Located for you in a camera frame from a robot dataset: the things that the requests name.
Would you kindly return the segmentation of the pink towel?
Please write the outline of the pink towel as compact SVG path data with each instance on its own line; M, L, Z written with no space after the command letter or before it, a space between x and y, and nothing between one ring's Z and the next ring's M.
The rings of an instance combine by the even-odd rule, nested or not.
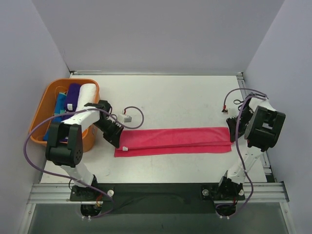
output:
M223 154L232 150L226 127L124 131L114 157L171 154Z

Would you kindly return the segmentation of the purple towel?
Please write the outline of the purple towel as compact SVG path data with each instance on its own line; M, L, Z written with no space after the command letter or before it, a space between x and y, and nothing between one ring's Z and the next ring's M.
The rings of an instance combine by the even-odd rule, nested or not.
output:
M73 112L76 110L78 105L78 97L80 93L81 85L72 83L69 85L67 95L65 98L64 108L67 112Z

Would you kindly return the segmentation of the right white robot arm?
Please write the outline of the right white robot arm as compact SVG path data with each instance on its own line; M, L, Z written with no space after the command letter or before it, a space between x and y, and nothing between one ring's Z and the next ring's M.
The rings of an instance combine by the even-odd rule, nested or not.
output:
M216 187L220 199L239 200L244 196L243 183L251 182L249 170L263 152L277 144L285 119L286 114L273 108L266 95L250 93L241 103L238 116L226 120L238 161Z

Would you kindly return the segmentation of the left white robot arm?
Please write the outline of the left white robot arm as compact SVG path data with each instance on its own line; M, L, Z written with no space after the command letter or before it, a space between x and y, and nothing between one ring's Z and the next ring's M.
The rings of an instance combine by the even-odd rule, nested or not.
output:
M120 146L120 136L124 127L108 118L110 105L105 100L86 103L63 122L51 123L45 156L48 161L60 166L69 179L81 187L81 195L88 201L96 199L99 188L97 178L83 164L82 133L95 125L103 132L103 138L115 148Z

